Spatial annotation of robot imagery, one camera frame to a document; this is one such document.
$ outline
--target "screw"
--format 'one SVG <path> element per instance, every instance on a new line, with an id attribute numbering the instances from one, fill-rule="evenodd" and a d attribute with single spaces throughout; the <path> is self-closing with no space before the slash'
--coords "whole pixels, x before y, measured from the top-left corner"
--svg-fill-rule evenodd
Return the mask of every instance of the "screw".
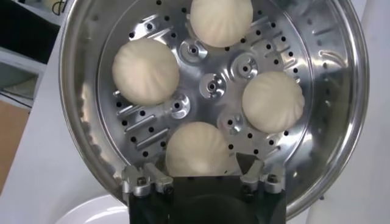
<path id="1" fill-rule="evenodd" d="M 275 174 L 269 174 L 267 181 L 273 184 L 278 183 L 278 177 Z"/>
<path id="2" fill-rule="evenodd" d="M 136 179 L 136 185 L 138 186 L 145 185 L 146 183 L 147 181 L 145 177 L 139 177 L 138 179 Z"/>
<path id="3" fill-rule="evenodd" d="M 254 193 L 251 191 L 249 186 L 244 185 L 241 188 L 241 193 L 245 202 L 252 202 L 255 198 Z"/>
<path id="4" fill-rule="evenodd" d="M 172 195 L 173 192 L 174 192 L 174 188 L 173 188 L 173 187 L 166 187 L 166 188 L 164 189 L 164 194 L 165 194 L 165 195 Z"/>

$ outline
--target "white plate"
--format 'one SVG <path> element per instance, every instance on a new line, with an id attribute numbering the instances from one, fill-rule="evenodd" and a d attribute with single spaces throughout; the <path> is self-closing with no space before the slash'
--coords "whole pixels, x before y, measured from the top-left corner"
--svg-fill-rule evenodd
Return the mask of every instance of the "white plate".
<path id="1" fill-rule="evenodd" d="M 94 198 L 72 209 L 55 224 L 129 224 L 127 207 L 111 195 Z"/>

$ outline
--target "metal bowl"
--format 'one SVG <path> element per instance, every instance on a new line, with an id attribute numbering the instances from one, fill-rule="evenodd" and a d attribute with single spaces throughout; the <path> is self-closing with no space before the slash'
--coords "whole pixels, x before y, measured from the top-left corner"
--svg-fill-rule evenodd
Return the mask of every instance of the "metal bowl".
<path id="1" fill-rule="evenodd" d="M 60 89 L 69 131 L 100 183 L 121 199 L 126 164 L 163 161 L 166 141 L 182 123 L 217 126 L 232 154 L 286 167 L 287 215 L 315 202 L 336 180 L 363 126 L 369 65 L 350 1 L 253 0 L 253 24 L 241 42 L 217 49 L 196 39 L 190 0 L 75 0 L 64 29 Z M 166 43 L 180 66 L 167 102 L 126 101 L 112 80 L 118 49 L 141 37 Z M 303 117 L 283 133 L 254 129 L 241 96 L 250 79 L 285 71 L 303 89 Z"/>

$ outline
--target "steamed bun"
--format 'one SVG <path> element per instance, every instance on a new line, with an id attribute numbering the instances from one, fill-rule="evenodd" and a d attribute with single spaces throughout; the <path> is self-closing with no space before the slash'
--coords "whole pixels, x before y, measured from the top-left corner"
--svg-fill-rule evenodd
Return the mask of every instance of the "steamed bun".
<path id="1" fill-rule="evenodd" d="M 218 176 L 227 168 L 229 149 L 214 126 L 193 122 L 181 126 L 168 142 L 166 168 L 174 177 Z"/>
<path id="2" fill-rule="evenodd" d="M 305 98 L 298 83 L 284 72 L 265 72 L 246 86 L 243 111 L 260 131 L 278 133 L 302 116 Z"/>
<path id="3" fill-rule="evenodd" d="M 245 36 L 253 14 L 250 0 L 193 0 L 190 22 L 202 42 L 227 47 Z"/>
<path id="4" fill-rule="evenodd" d="M 112 67 L 122 96 L 139 105 L 167 100 L 179 84 L 179 66 L 171 50 L 153 39 L 139 39 L 122 46 Z"/>

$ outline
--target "metal clamp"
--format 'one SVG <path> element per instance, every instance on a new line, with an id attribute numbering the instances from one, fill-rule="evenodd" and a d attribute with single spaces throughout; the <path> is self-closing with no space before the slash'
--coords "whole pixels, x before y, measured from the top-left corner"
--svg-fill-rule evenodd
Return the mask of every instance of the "metal clamp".
<path id="1" fill-rule="evenodd" d="M 147 163 L 144 166 L 144 175 L 155 184 L 156 191 L 164 194 L 167 189 L 173 187 L 173 178 L 163 174 L 152 163 Z"/>
<path id="2" fill-rule="evenodd" d="M 260 175 L 263 171 L 263 167 L 263 161 L 255 160 L 249 171 L 245 175 L 240 176 L 240 180 L 243 185 L 248 186 L 252 192 L 257 190 L 258 182 L 260 180 Z"/>
<path id="3" fill-rule="evenodd" d="M 161 194 L 173 192 L 173 178 L 164 175 L 152 163 L 144 165 L 143 173 L 135 166 L 126 166 L 122 172 L 122 192 L 125 201 L 127 196 L 133 194 L 136 197 L 145 197 L 151 193 L 151 185 Z"/>
<path id="4" fill-rule="evenodd" d="M 283 190 L 283 166 L 273 165 L 271 172 L 266 176 L 264 180 L 264 189 L 270 194 L 279 194 Z"/>
<path id="5" fill-rule="evenodd" d="M 136 197 L 145 197 L 151 192 L 150 181 L 142 176 L 135 166 L 126 166 L 122 172 L 122 192 Z"/>

